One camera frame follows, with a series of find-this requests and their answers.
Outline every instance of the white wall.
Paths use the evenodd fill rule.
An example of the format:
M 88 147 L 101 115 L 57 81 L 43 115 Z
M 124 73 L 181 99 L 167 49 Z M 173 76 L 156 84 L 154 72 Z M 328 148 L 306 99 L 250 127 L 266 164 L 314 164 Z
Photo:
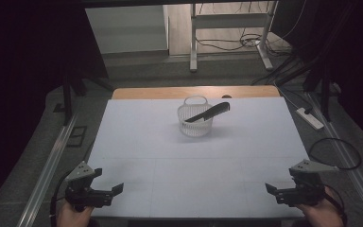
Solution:
M 168 49 L 166 6 L 86 9 L 86 12 L 101 54 Z

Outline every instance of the clear cylindrical basket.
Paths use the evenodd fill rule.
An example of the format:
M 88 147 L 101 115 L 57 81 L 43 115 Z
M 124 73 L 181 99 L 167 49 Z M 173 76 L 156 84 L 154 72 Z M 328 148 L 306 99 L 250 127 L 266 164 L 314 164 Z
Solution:
M 202 104 L 187 104 L 187 100 L 190 98 L 203 98 L 205 100 Z M 208 104 L 208 100 L 205 96 L 189 96 L 184 100 L 183 105 L 178 109 L 179 128 L 181 132 L 187 136 L 200 137 L 207 134 L 212 128 L 212 120 L 197 122 L 185 122 L 186 119 L 193 117 L 197 114 L 201 114 L 210 109 L 212 105 Z

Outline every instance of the white tabletop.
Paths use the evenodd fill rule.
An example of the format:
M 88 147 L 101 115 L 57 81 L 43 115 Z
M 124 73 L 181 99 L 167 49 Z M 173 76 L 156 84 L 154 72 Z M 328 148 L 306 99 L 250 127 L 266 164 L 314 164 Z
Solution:
M 209 99 L 215 105 L 225 99 Z M 88 161 L 103 168 L 92 188 L 124 183 L 94 216 L 125 218 L 292 218 L 265 183 L 294 187 L 288 169 L 307 155 L 282 97 L 227 99 L 212 131 L 179 130 L 183 99 L 110 100 Z

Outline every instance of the aluminum frame rail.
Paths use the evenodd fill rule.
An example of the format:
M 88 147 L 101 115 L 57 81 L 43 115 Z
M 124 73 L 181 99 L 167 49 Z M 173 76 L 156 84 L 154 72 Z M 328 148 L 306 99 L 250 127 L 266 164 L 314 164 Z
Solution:
M 61 128 L 54 147 L 51 149 L 51 153 L 49 154 L 45 166 L 43 167 L 40 178 L 35 184 L 31 196 L 26 204 L 26 208 L 24 209 L 23 214 L 17 223 L 17 227 L 31 227 L 34 223 L 35 217 L 37 217 L 38 211 L 43 202 L 43 197 L 45 196 L 46 190 L 51 183 L 56 167 L 59 163 L 59 160 L 61 159 L 63 150 L 66 147 L 67 140 L 72 132 L 73 127 L 75 126 L 80 106 L 81 101 L 76 100 L 74 114 L 70 118 L 68 124 Z
M 313 110 L 315 112 L 315 115 L 320 120 L 320 122 L 322 122 L 322 124 L 324 125 L 326 134 L 328 136 L 331 136 L 334 138 L 339 138 L 337 130 L 335 129 L 335 127 L 333 125 L 333 122 L 326 121 L 325 117 L 322 115 L 322 112 L 320 110 L 320 104 L 318 103 L 317 98 L 314 96 L 315 94 L 307 93 L 306 95 L 307 95 L 309 101 L 311 102 L 311 104 L 313 104 L 313 107 L 314 107 Z M 337 141 L 332 141 L 332 146 L 334 147 L 335 151 L 337 152 L 337 156 L 339 157 L 342 164 L 347 165 L 347 166 L 355 165 L 355 161 L 354 161 L 352 155 L 350 155 L 350 153 L 348 152 L 346 146 L 344 146 L 343 144 L 341 144 Z M 359 196 L 363 200 L 363 174 L 361 173 L 361 171 L 359 169 L 354 169 L 354 170 L 347 171 L 347 175 L 352 180 Z

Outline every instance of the metal rod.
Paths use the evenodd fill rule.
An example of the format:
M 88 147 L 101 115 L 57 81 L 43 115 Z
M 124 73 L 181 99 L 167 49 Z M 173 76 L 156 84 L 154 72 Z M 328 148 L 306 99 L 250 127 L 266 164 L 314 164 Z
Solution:
M 197 72 L 196 4 L 191 4 L 190 72 Z
M 81 104 L 78 103 L 78 101 L 75 103 L 75 113 L 70 119 L 69 124 L 61 128 L 54 147 L 51 149 L 51 153 L 49 154 L 45 166 L 43 167 L 40 178 L 35 184 L 35 187 L 27 202 L 26 208 L 23 211 L 19 222 L 17 223 L 18 227 L 31 227 L 35 217 L 37 217 L 41 203 L 43 202 L 43 197 L 45 196 L 46 190 L 48 189 L 48 186 L 52 180 L 58 162 L 61 159 L 61 154 L 66 147 L 67 139 L 69 138 L 72 128 L 74 127 L 78 118 L 78 109 L 80 105 Z

